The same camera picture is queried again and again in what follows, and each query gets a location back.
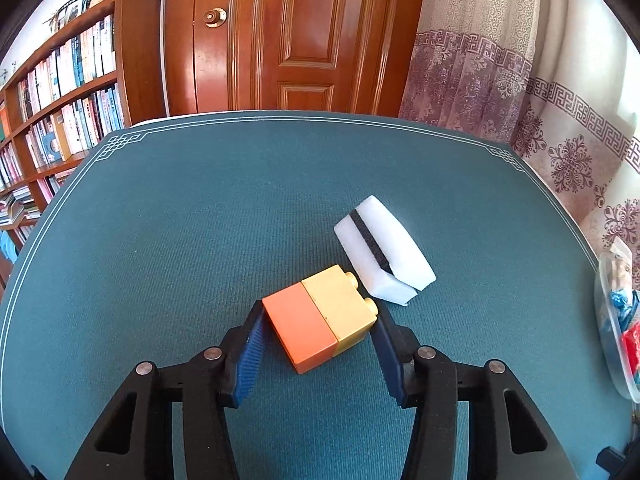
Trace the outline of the brass door knob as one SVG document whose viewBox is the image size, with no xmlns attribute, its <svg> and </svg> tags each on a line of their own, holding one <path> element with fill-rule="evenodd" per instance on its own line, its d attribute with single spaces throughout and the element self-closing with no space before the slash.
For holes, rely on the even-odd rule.
<svg viewBox="0 0 640 480">
<path fill-rule="evenodd" d="M 228 18 L 228 13 L 223 8 L 213 8 L 203 14 L 203 23 L 208 28 L 218 28 L 222 26 Z"/>
</svg>

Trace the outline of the patterned curtain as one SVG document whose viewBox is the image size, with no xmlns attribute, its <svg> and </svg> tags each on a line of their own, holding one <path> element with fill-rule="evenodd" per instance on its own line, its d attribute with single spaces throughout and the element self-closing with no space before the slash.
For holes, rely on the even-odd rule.
<svg viewBox="0 0 640 480">
<path fill-rule="evenodd" d="M 639 246 L 639 52 L 603 0 L 423 0 L 400 114 L 508 144 L 595 250 Z"/>
</svg>

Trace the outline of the red balloon glue packet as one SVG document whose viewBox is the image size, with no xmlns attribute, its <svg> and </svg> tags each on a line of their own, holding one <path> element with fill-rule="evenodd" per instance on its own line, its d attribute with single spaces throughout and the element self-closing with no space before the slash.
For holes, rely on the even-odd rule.
<svg viewBox="0 0 640 480">
<path fill-rule="evenodd" d="M 640 323 L 635 322 L 623 333 L 622 343 L 629 362 L 631 375 L 639 375 L 640 365 Z"/>
</svg>

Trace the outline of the wooden bookshelf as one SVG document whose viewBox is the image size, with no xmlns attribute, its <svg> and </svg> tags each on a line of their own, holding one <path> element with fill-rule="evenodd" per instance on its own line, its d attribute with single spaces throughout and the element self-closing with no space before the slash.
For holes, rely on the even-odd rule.
<svg viewBox="0 0 640 480">
<path fill-rule="evenodd" d="M 2 232 L 24 246 L 106 136 L 164 114 L 160 0 L 105 0 L 74 18 L 1 91 Z"/>
</svg>

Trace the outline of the dark blue snack packet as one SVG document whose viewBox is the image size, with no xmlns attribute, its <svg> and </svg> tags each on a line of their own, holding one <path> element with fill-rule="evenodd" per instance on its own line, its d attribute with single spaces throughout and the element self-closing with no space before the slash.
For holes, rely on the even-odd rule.
<svg viewBox="0 0 640 480">
<path fill-rule="evenodd" d="M 611 337 L 623 335 L 636 319 L 639 307 L 638 292 L 634 289 L 613 290 L 606 286 L 600 304 L 600 335 Z"/>
</svg>

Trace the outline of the clear plastic bowl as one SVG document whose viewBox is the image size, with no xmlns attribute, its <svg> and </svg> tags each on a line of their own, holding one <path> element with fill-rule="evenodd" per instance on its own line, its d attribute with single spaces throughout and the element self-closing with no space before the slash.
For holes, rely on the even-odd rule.
<svg viewBox="0 0 640 480">
<path fill-rule="evenodd" d="M 624 333 L 639 321 L 639 298 L 632 282 L 632 252 L 618 236 L 599 256 L 594 279 L 594 313 L 612 383 L 618 393 L 639 403 L 638 365 L 632 364 Z"/>
</svg>

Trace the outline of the cotton swab bag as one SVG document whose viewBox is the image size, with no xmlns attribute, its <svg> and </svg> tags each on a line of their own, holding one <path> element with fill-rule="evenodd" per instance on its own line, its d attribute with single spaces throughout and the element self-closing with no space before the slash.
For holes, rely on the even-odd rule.
<svg viewBox="0 0 640 480">
<path fill-rule="evenodd" d="M 632 289 L 632 252 L 619 237 L 610 247 L 612 254 L 611 284 L 613 290 Z"/>
</svg>

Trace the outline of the white black sponge eraser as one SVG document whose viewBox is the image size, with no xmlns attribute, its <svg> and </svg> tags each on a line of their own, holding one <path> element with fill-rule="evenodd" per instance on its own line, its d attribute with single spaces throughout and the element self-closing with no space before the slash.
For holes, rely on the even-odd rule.
<svg viewBox="0 0 640 480">
<path fill-rule="evenodd" d="M 418 244 L 377 197 L 367 197 L 333 229 L 370 296 L 407 307 L 436 281 Z"/>
</svg>

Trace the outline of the wooden door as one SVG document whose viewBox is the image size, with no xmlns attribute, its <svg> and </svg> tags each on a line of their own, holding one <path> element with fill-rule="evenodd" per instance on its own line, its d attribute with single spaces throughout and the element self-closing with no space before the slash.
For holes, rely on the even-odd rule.
<svg viewBox="0 0 640 480">
<path fill-rule="evenodd" d="M 166 0 L 168 110 L 399 113 L 422 0 Z M 203 14 L 223 8 L 208 28 Z"/>
</svg>

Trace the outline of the orange yellow toy brick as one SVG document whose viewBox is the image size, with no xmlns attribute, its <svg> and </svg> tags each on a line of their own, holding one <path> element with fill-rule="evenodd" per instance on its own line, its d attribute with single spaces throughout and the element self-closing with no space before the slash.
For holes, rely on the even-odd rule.
<svg viewBox="0 0 640 480">
<path fill-rule="evenodd" d="M 359 344 L 378 319 L 356 276 L 337 264 L 265 296 L 262 305 L 299 375 Z"/>
</svg>

